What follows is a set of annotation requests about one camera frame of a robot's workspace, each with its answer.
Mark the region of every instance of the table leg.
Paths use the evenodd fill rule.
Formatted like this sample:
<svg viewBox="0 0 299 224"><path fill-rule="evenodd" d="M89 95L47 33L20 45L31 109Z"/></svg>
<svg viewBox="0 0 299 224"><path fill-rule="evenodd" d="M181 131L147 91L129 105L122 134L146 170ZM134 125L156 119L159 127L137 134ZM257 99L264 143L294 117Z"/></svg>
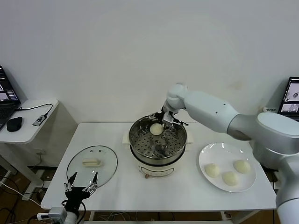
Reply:
<svg viewBox="0 0 299 224"><path fill-rule="evenodd" d="M36 186L41 187L43 185L43 181L37 177L37 175L33 173L32 170L30 170L13 152L10 152L7 156L3 156L3 158Z"/></svg>
<svg viewBox="0 0 299 224"><path fill-rule="evenodd" d="M271 185L273 187L273 184L274 184L275 190L279 190L281 188L281 177L280 177L280 173L279 172L274 172L274 175L276 176L277 181L274 182L274 183L271 182Z"/></svg>
<svg viewBox="0 0 299 224"><path fill-rule="evenodd" d="M227 213L225 211L220 211L220 213L221 213L221 218L222 218L223 221L232 219L232 217L229 213Z"/></svg>
<svg viewBox="0 0 299 224"><path fill-rule="evenodd" d="M37 177L42 177L44 171L45 171L44 169L39 169L36 173L36 176ZM36 188L40 188L40 187L48 188L50 186L50 183L51 183L51 181L43 181L43 185L40 186L40 185L36 185L33 182L31 182L30 185L27 187L27 189L25 191L25 196L28 197L28 198L31 198L32 192L35 192ZM28 201L29 199L23 197L22 200L23 201Z"/></svg>
<svg viewBox="0 0 299 224"><path fill-rule="evenodd" d="M0 155L0 166L2 166L7 171L10 171L12 175L17 173L16 169L13 168L1 155Z"/></svg>
<svg viewBox="0 0 299 224"><path fill-rule="evenodd" d="M5 176L2 178L1 182L5 184L5 182L7 181L7 179L9 178L10 175L11 175L11 172L7 171Z"/></svg>
<svg viewBox="0 0 299 224"><path fill-rule="evenodd" d="M231 221L233 224L240 224L244 222L246 219L250 218L251 216L258 213L260 210L254 210L254 211L240 211L239 214L235 217L232 217Z"/></svg>
<svg viewBox="0 0 299 224"><path fill-rule="evenodd" d="M95 213L94 211L92 211L92 212L90 213L89 221L93 221L94 213Z"/></svg>

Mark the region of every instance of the white wall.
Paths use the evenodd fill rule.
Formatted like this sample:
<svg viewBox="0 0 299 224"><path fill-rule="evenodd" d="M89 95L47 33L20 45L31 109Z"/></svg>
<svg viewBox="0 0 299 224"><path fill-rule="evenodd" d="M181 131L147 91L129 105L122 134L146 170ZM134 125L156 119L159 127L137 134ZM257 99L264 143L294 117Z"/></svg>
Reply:
<svg viewBox="0 0 299 224"><path fill-rule="evenodd" d="M134 121L178 81L255 113L298 74L298 15L297 0L5 0L0 64L77 123Z"/></svg>

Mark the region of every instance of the cable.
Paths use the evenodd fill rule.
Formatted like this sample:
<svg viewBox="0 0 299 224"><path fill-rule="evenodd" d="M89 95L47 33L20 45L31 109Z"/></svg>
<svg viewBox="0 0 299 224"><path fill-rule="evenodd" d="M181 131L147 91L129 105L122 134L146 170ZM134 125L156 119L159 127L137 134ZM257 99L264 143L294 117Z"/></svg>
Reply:
<svg viewBox="0 0 299 224"><path fill-rule="evenodd" d="M114 212L111 212L111 213L109 214L109 216L108 216L107 220L109 220L109 219L110 219L110 217L111 217L111 215L112 215L113 213L114 213Z"/></svg>
<svg viewBox="0 0 299 224"><path fill-rule="evenodd" d="M30 183L27 184L27 186L24 188L24 190L22 191L22 193L25 193L25 191L26 191L26 189L27 189L27 187L29 185L30 185ZM10 215L11 215L10 222L14 222L15 221L15 216L13 218L13 214L14 214L14 210L15 210L17 204L18 204L19 198L20 198L20 195L17 196L16 201L14 202L14 205L13 205L13 207L11 209L11 212L9 213L9 215L7 216L7 218L5 220L5 224L7 223L7 220L8 220L8 218L9 218Z"/></svg>
<svg viewBox="0 0 299 224"><path fill-rule="evenodd" d="M103 219L103 220L109 222L108 219L105 219L105 218L103 218L102 216L99 216L99 218L101 218L101 219Z"/></svg>
<svg viewBox="0 0 299 224"><path fill-rule="evenodd" d="M83 202L81 202L81 204L82 204L83 207L84 207L84 212L83 212L83 216L79 219L79 221L77 221L77 224L79 224L79 223L82 221L82 219L84 218L84 216L85 216L85 214L86 214L86 206L85 206L85 204L84 204Z"/></svg>
<svg viewBox="0 0 299 224"><path fill-rule="evenodd" d="M37 192L37 194L36 194L36 199L37 199L37 201L39 202L39 203L42 203L42 201L43 201L43 196L41 196L41 193L43 192L43 189L40 189L38 192Z"/></svg>
<svg viewBox="0 0 299 224"><path fill-rule="evenodd" d="M45 185L45 181L43 181L43 184L41 186L41 189L39 191L33 191L33 192L28 192L28 193L24 193L24 195L27 195L27 194L34 194L34 193L40 193L43 191L43 186Z"/></svg>
<svg viewBox="0 0 299 224"><path fill-rule="evenodd" d="M126 220L125 217L122 215L122 214L127 213L126 211L125 211L125 212L118 212L117 214L114 214L114 215L112 215L112 213L110 214L109 217L115 217L115 216L121 215L121 217L123 218L123 220L124 220L124 221Z"/></svg>
<svg viewBox="0 0 299 224"><path fill-rule="evenodd" d="M32 219L37 219L37 216L36 216L36 215L31 216L31 217L28 219L27 224L30 224L30 221L31 221Z"/></svg>
<svg viewBox="0 0 299 224"><path fill-rule="evenodd" d="M17 188L17 190L19 191L19 187L18 187L18 185L17 185L12 179L10 179L10 178L8 178L8 177L5 177L5 176L0 176L0 178L8 179L8 180L11 181L12 183L14 183L15 186L16 186L16 188ZM0 188L0 189L3 190L4 192L10 194L10 195L18 195L18 194L12 194L12 193L10 193L10 192L7 192L7 191L5 191L3 188Z"/></svg>
<svg viewBox="0 0 299 224"><path fill-rule="evenodd" d="M26 218L26 219L23 219L23 220L21 220L21 221L17 221L17 222L13 222L13 223L6 223L6 224L15 224L15 223L21 223L21 222L24 222L24 221L27 221L28 220L28 218Z"/></svg>
<svg viewBox="0 0 299 224"><path fill-rule="evenodd" d="M27 110L36 109L36 108L39 108L39 107L42 107L42 106L46 106L46 105L51 105L51 108L44 114L44 117L47 117L48 113L53 108L53 104L43 104L43 105L40 105L40 106L31 107L31 108L22 108L22 107L20 107L20 108L16 109L15 111L27 111Z"/></svg>
<svg viewBox="0 0 299 224"><path fill-rule="evenodd" d="M37 204L39 207L41 207L41 205L40 205L39 203L35 202L35 201L32 200L31 198L28 198L28 197L24 196L24 195L21 194L19 191L15 190L15 189L13 189L13 188L11 188L11 187L9 187L9 186L7 186L6 184L4 184L4 183L1 182L1 181L0 181L0 183L2 183L5 187L7 187L7 188L9 188L9 189L11 189L11 190L17 192L19 195L23 196L24 198L27 198L28 200L31 200L32 202L34 202L35 204Z"/></svg>
<svg viewBox="0 0 299 224"><path fill-rule="evenodd" d="M41 164L42 163L42 154L39 154L39 162L38 162L38 164L36 164L36 165L34 165L32 168L30 168L30 169L34 169L36 166L38 166L39 164Z"/></svg>
<svg viewBox="0 0 299 224"><path fill-rule="evenodd" d="M9 215L12 214L12 217L14 216L14 219L15 219L15 213L14 213L13 211L11 211L9 208L6 208L6 207L5 207L5 208L0 209L0 211L2 211L2 210L7 210L7 211L9 211Z"/></svg>
<svg viewBox="0 0 299 224"><path fill-rule="evenodd" d="M131 221L131 216L128 213L125 213L129 217L129 221Z"/></svg>

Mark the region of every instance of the black mouse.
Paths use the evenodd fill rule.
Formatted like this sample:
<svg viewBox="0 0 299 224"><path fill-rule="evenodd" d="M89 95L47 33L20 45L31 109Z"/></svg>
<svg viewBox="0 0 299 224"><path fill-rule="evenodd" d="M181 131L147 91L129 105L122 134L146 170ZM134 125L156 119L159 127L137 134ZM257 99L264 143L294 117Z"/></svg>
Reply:
<svg viewBox="0 0 299 224"><path fill-rule="evenodd" d="M7 130L9 132L15 132L17 130L19 130L22 127L22 121L23 118L22 117L18 117L18 118L12 118L10 119L7 123Z"/></svg>

